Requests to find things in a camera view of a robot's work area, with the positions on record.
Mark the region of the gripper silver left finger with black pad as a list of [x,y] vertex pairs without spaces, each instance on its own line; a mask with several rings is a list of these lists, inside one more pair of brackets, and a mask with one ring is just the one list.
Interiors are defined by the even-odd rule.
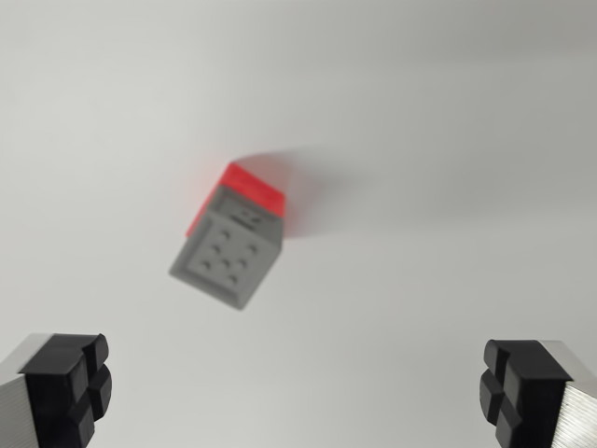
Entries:
[[112,395],[103,334],[33,333],[1,361],[3,447],[87,447]]

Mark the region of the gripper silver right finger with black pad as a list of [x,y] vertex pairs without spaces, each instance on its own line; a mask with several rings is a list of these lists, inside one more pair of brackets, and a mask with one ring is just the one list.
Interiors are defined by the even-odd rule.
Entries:
[[561,341],[489,340],[479,380],[502,447],[594,447],[596,374]]

